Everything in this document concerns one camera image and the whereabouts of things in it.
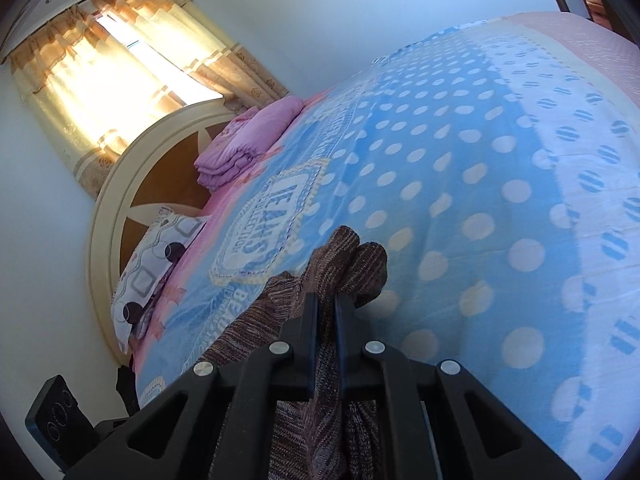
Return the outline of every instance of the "sunlight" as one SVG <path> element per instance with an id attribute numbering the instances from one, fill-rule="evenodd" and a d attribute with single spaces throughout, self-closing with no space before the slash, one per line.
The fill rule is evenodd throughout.
<path id="1" fill-rule="evenodd" d="M 126 46 L 150 72 L 165 83 L 188 105 L 210 99 L 220 99 L 222 97 L 222 94 L 201 85 L 177 66 L 167 61 L 163 56 L 148 46 L 148 44 L 136 34 L 136 31 L 126 23 L 105 15 L 101 15 L 96 19 L 116 40 Z"/>

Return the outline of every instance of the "bed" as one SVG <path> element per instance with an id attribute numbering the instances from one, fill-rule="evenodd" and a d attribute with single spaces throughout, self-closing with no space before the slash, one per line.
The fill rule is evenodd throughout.
<path id="1" fill-rule="evenodd" d="M 134 352 L 145 406 L 262 290 L 346 224 L 388 252 L 364 306 L 408 356 L 459 360 L 584 480 L 640 428 L 640 54 L 566 13 L 450 28 L 309 100 L 267 157 L 210 197 L 193 161 L 232 116 L 174 112 L 125 152 L 88 274 L 109 302 L 159 205 L 210 219 Z"/>

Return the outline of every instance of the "brown sweater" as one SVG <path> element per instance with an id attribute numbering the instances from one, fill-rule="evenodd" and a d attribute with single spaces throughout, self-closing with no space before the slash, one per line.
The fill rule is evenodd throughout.
<path id="1" fill-rule="evenodd" d="M 341 402 L 335 346 L 334 295 L 362 306 L 386 282 L 386 253 L 375 243 L 338 227 L 317 248 L 301 277 L 283 272 L 204 352 L 217 365 L 242 361 L 276 341 L 283 323 L 302 315 L 305 294 L 318 295 L 316 393 L 310 402 L 278 402 L 270 458 L 270 480 L 372 480 L 380 478 L 380 443 L 373 402 Z"/>

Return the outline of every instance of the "blue polka dot bedsheet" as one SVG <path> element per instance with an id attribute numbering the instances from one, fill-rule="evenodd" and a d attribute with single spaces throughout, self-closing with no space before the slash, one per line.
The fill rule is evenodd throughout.
<path id="1" fill-rule="evenodd" d="M 459 360 L 581 478 L 605 478 L 640 428 L 640 56 L 590 43 L 593 27 L 451 28 L 309 107 L 168 284 L 136 354 L 141 405 L 345 224 L 388 252 L 360 311 L 378 339 Z"/>

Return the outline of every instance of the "orange curtain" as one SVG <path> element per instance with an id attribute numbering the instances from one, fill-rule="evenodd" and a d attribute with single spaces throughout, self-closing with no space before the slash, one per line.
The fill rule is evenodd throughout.
<path id="1" fill-rule="evenodd" d="M 287 89 L 240 44 L 208 20 L 191 0 L 92 0 L 119 18 L 157 52 L 204 86 L 221 93 L 234 111 L 263 107 Z"/>
<path id="2" fill-rule="evenodd" d="M 10 60 L 23 101 L 93 197 L 123 150 L 158 119 L 184 106 L 76 6 L 23 41 Z"/>

